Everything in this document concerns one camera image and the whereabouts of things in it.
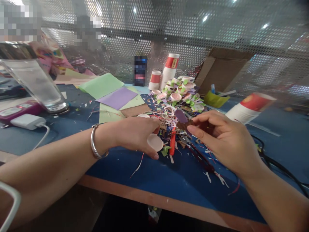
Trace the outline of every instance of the perforated metal mesh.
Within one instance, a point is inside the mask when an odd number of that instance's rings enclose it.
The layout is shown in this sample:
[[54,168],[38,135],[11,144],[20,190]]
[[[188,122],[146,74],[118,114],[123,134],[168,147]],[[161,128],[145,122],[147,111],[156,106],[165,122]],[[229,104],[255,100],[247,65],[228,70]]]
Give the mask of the perforated metal mesh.
[[[263,91],[286,102],[309,98],[309,9],[304,3],[23,0],[25,5],[41,7],[42,30],[81,69],[88,67],[97,75],[110,72],[121,80],[132,81],[134,55],[148,56],[149,74],[152,69],[162,71],[168,53],[178,53],[177,75],[196,76],[212,47],[240,49],[256,55],[232,89],[241,96]],[[78,33],[87,27],[93,33],[93,24],[87,26],[85,15],[101,19],[99,49],[75,46]],[[82,38],[88,45],[93,39]]]

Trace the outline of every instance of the silver bangle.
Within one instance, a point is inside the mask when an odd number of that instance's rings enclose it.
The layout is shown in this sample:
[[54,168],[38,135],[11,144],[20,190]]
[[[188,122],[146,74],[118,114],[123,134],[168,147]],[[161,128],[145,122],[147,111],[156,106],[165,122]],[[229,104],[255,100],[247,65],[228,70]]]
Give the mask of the silver bangle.
[[107,157],[108,155],[108,150],[101,156],[99,155],[95,145],[94,145],[94,131],[96,130],[96,128],[99,126],[100,124],[97,123],[97,124],[94,124],[91,128],[92,128],[92,132],[91,132],[91,137],[90,137],[90,142],[91,142],[91,149],[92,149],[92,152],[93,152],[93,156],[97,159],[102,159],[102,158],[105,158]]

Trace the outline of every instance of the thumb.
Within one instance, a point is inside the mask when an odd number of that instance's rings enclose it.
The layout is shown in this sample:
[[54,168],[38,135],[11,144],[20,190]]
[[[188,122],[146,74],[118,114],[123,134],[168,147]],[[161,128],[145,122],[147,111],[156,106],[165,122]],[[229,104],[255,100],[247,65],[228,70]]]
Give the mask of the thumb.
[[199,140],[201,140],[204,144],[206,144],[211,150],[215,150],[216,146],[218,144],[218,139],[211,136],[210,134],[207,134],[202,129],[189,125],[187,126],[187,129],[190,133],[192,133],[195,137],[197,137]]
[[143,148],[142,152],[144,152],[145,154],[147,154],[150,158],[154,160],[159,159],[158,153],[151,146],[149,146],[149,144],[147,144],[146,147]]

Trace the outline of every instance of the box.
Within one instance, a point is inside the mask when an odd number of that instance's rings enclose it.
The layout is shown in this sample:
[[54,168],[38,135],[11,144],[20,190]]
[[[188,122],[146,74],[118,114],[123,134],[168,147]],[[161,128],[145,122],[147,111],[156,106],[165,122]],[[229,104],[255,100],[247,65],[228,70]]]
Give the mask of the box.
[[254,53],[213,48],[195,80],[195,84],[200,87],[199,94],[204,96],[211,90],[212,84],[215,84],[216,92],[228,91],[247,70],[253,56]]

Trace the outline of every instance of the white charger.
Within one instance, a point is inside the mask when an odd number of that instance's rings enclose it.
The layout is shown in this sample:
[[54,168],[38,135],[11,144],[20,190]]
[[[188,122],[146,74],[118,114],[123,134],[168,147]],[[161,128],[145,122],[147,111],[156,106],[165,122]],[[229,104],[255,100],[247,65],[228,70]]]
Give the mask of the white charger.
[[28,129],[31,131],[38,127],[43,127],[43,126],[46,127],[47,131],[45,135],[43,136],[41,141],[33,148],[33,150],[36,149],[43,142],[43,140],[47,137],[50,131],[49,127],[45,125],[46,123],[45,118],[35,116],[32,114],[23,114],[22,116],[12,119],[10,123],[14,126]]

